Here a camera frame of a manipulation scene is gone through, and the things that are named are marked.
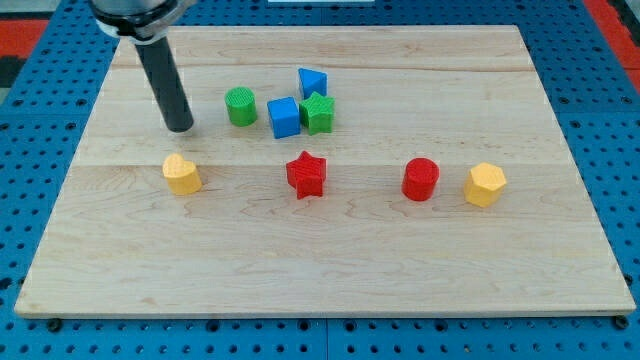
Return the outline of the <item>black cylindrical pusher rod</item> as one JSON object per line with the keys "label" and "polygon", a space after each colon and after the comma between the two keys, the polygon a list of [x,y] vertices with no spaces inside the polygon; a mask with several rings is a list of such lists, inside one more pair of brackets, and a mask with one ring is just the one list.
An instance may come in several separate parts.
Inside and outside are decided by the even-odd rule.
{"label": "black cylindrical pusher rod", "polygon": [[190,130],[194,119],[167,38],[135,48],[166,128]]}

